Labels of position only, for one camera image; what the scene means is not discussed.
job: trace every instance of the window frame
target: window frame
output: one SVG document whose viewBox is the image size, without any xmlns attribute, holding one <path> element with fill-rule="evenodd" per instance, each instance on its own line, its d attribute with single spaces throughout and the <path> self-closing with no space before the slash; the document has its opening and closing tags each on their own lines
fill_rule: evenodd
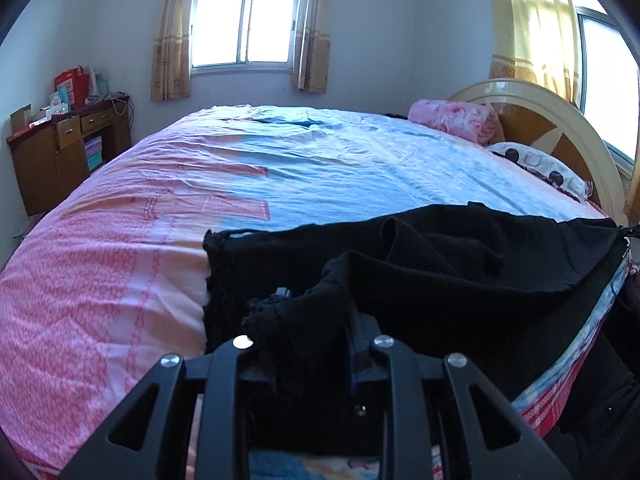
<svg viewBox="0 0 640 480">
<path fill-rule="evenodd" d="M 249 9 L 247 9 L 247 1 L 242 0 L 242 7 L 240 10 L 240 22 L 238 27 L 238 47 L 236 52 L 236 62 L 233 63 L 219 63 L 219 64 L 211 64 L 211 65 L 197 65 L 193 64 L 193 47 L 195 41 L 193 41 L 193 27 L 194 27 L 194 17 L 196 13 L 196 9 L 198 6 L 198 0 L 193 0 L 191 6 L 191 53 L 190 53 L 190 65 L 191 65 L 191 75 L 198 74 L 208 74 L 208 73 L 216 73 L 216 72 L 244 72 L 245 70 L 257 70 L 263 72 L 281 72 L 286 71 L 290 72 L 293 69 L 293 58 L 294 58 L 294 49 L 296 43 L 296 25 L 298 19 L 298 4 L 300 0 L 293 0 L 293 11 L 291 17 L 291 30 L 289 35 L 289 57 L 287 62 L 276 62 L 276 61 L 249 61 L 248 56 L 245 56 L 245 62 L 240 61 L 241 57 L 241 48 L 242 48 L 242 33 L 244 23 L 244 14 L 245 12 L 249 12 L 249 21 L 248 29 L 247 29 L 247 42 L 246 49 L 249 48 L 249 34 L 251 31 L 251 11 L 253 8 L 254 1 L 252 0 Z"/>
<path fill-rule="evenodd" d="M 574 7 L 575 13 L 578 16 L 578 28 L 580 29 L 580 49 L 582 51 L 582 89 L 580 90 L 580 112 L 584 115 L 586 102 L 587 102 L 587 84 L 588 84 L 588 70 L 587 70 L 587 40 L 584 33 L 584 20 L 591 20 L 592 22 L 598 22 L 601 25 L 615 30 L 620 33 L 615 20 L 608 14 L 604 14 L 599 10 L 589 9 L 588 7 Z M 640 80 L 638 81 L 638 88 L 640 90 Z M 638 126 L 640 130 L 640 117 L 638 117 Z M 609 144 L 606 140 L 602 139 L 606 147 L 611 152 L 611 156 L 616 163 L 619 170 L 627 177 L 631 178 L 634 160 L 631 159 L 625 153 L 622 153 L 612 144 Z"/>
</svg>

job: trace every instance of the mattress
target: mattress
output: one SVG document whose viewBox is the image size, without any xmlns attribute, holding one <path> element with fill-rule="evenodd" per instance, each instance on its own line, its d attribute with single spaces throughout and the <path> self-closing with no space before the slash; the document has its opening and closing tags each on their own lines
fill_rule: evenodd
<svg viewBox="0 0 640 480">
<path fill-rule="evenodd" d="M 249 106 L 187 116 L 96 171 L 9 261 L 0 426 L 24 460 L 55 474 L 163 354 L 201 354 L 208 229 L 284 230 L 469 201 L 558 221 L 602 216 L 478 145 L 403 120 Z M 572 346 L 514 402 L 540 434 L 558 420 L 626 270 L 622 262 Z M 286 463 L 270 453 L 252 457 L 256 478 L 282 477 L 264 466 Z M 328 479 L 333 469 L 348 478 L 346 463 L 358 464 L 354 478 L 375 478 L 377 467 L 287 460 Z"/>
</svg>

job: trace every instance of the wall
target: wall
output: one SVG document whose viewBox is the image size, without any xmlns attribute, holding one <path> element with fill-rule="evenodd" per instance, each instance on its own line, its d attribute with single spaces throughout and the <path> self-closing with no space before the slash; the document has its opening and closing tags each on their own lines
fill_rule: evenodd
<svg viewBox="0 0 640 480">
<path fill-rule="evenodd" d="M 293 91 L 289 73 L 194 76 L 192 97 L 149 100 L 151 52 L 162 0 L 99 0 L 90 53 L 106 69 L 111 89 L 132 96 L 134 140 L 214 105 L 312 106 L 405 114 L 416 0 L 332 0 L 332 50 L 327 94 Z"/>
<path fill-rule="evenodd" d="M 488 78 L 492 0 L 417 0 L 412 101 L 447 99 Z"/>
<path fill-rule="evenodd" d="M 48 104 L 53 79 L 63 70 L 85 63 L 84 26 L 91 0 L 31 0 L 0 45 L 0 269 L 16 247 L 13 235 L 26 213 L 5 139 L 9 115 L 27 104 Z"/>
</svg>

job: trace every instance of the headboard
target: headboard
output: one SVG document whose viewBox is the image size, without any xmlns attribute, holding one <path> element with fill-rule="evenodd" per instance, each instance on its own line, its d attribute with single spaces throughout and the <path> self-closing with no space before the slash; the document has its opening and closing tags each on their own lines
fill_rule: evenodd
<svg viewBox="0 0 640 480">
<path fill-rule="evenodd" d="M 628 224 L 618 168 L 600 136 L 572 104 L 546 88 L 515 79 L 482 81 L 450 100 L 492 104 L 505 140 L 533 146 L 562 160 L 593 182 L 593 202 L 618 224 Z"/>
</svg>

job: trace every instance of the desk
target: desk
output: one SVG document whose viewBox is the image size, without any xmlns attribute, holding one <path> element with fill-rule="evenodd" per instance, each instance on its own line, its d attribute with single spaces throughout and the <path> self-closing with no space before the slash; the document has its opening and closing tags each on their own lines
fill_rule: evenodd
<svg viewBox="0 0 640 480">
<path fill-rule="evenodd" d="M 89 178 L 84 140 L 95 136 L 102 137 L 105 163 L 131 147 L 128 97 L 53 116 L 8 137 L 28 216 L 51 211 Z"/>
</svg>

